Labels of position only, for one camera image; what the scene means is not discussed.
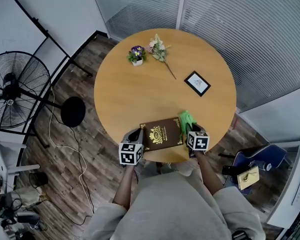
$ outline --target picture frame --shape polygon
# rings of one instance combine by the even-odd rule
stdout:
[[[200,97],[202,97],[211,87],[211,85],[196,71],[193,71],[184,82]]]

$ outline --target brown book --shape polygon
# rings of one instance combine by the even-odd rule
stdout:
[[[141,123],[144,151],[161,150],[183,144],[178,117]]]

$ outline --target gray shirt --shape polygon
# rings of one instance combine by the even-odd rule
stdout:
[[[244,230],[252,240],[266,239],[256,210],[235,187],[213,196],[200,171],[143,179],[130,209],[109,203],[96,209],[86,240],[230,240]]]

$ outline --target blue chair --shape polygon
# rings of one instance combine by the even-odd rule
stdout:
[[[221,157],[234,158],[232,166],[241,167],[248,166],[252,161],[263,161],[271,164],[272,167],[277,168],[284,160],[287,151],[274,144],[267,144],[264,146],[251,147],[239,150],[236,155],[219,154]],[[239,189],[237,177],[228,176],[224,188],[235,186]],[[240,192],[247,195],[251,192],[252,186],[249,186]]]

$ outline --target flower stem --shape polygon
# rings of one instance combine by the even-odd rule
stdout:
[[[174,79],[177,80],[176,77],[175,77],[175,75],[174,75],[174,73],[172,73],[172,71],[171,71],[171,69],[170,69],[168,63],[166,62],[166,60],[164,60],[164,63],[165,63],[165,65],[167,66],[167,68],[168,68],[168,70],[170,71],[170,73],[173,75]]]

